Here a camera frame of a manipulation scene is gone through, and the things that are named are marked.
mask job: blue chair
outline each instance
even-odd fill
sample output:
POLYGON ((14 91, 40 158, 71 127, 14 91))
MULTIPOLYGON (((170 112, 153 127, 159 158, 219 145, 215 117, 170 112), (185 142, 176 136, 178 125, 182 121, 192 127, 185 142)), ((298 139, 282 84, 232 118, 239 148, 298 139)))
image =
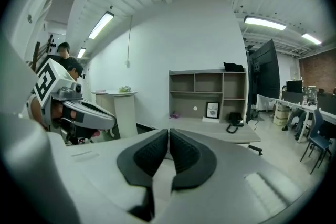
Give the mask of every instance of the blue chair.
POLYGON ((311 153, 313 152, 315 146, 318 147, 319 149, 321 149, 321 154, 320 156, 318 157, 315 165, 314 165, 314 168, 313 170, 310 172, 310 174, 314 171, 315 167, 317 166, 317 163, 319 162, 319 159, 322 157, 321 159, 321 162, 320 162, 320 165, 318 168, 320 168, 321 166, 321 163, 323 162, 323 159, 324 157, 326 156, 326 152, 327 152, 327 149, 329 148, 329 145, 330 145, 330 141, 326 138, 324 138, 323 136, 321 136, 319 133, 318 133, 318 130, 320 129, 320 127, 322 126, 324 120, 322 118, 322 115, 321 115, 321 112, 316 109, 314 110, 313 112, 313 119, 312 119, 312 124, 311 124, 311 128, 310 128, 310 134, 309 134, 309 137, 308 137, 308 140, 309 140, 309 143, 308 143, 308 146, 306 148, 306 151, 305 153, 303 154, 302 158, 300 161, 302 161, 303 157, 305 156, 310 144, 312 144, 312 149, 311 149, 311 152, 309 154, 308 157, 310 157, 311 153))

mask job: wooden shelf unit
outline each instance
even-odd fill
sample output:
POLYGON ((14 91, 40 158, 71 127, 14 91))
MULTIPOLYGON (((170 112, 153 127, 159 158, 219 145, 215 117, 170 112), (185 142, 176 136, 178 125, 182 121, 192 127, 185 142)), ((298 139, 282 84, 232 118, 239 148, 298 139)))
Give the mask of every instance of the wooden shelf unit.
POLYGON ((182 118, 202 119, 207 102, 218 102, 219 119, 227 121, 231 112, 244 115, 246 73, 223 69, 169 71, 169 112, 182 118))

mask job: fluorescent ceiling light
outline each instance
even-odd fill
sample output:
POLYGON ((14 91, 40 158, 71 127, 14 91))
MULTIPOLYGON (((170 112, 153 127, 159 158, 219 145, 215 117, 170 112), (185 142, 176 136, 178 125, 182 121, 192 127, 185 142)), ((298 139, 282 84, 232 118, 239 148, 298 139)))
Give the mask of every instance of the fluorescent ceiling light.
POLYGON ((278 30, 284 30, 286 28, 285 25, 272 22, 270 20, 260 19, 257 17, 246 16, 244 19, 245 24, 253 24, 253 25, 262 25, 271 28, 275 28, 278 30))
POLYGON ((86 48, 80 48, 77 58, 82 58, 85 51, 86 51, 86 48))
POLYGON ((102 29, 105 27, 105 25, 108 24, 108 22, 113 19, 113 17, 114 17, 114 14, 112 14, 110 12, 106 12, 103 15, 103 17, 101 17, 99 22, 96 24, 94 29, 92 30, 89 38, 95 39, 97 37, 97 35, 100 33, 100 31, 102 31, 102 29))
POLYGON ((311 35, 308 35, 308 34, 304 34, 304 35, 302 35, 302 37, 310 40, 311 42, 315 43, 316 45, 322 43, 321 41, 317 40, 316 38, 313 38, 311 35))

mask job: small plant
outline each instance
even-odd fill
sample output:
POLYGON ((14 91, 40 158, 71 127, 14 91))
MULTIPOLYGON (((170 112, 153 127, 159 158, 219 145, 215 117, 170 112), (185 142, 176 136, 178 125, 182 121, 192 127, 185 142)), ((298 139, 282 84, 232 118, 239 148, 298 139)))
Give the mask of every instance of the small plant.
POLYGON ((129 86, 123 86, 119 88, 119 92, 130 92, 131 91, 131 87, 129 86))

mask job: black monitor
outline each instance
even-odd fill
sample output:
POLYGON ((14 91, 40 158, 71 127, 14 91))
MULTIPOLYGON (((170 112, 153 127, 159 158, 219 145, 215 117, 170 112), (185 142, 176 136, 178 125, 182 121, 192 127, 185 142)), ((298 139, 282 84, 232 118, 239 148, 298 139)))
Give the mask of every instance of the black monitor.
POLYGON ((303 83, 302 80, 289 80, 286 83, 287 92, 302 93, 303 83))
POLYGON ((246 121, 249 121, 251 105, 257 104, 257 95, 270 98, 280 96, 278 57, 271 39, 248 56, 249 96, 246 121))

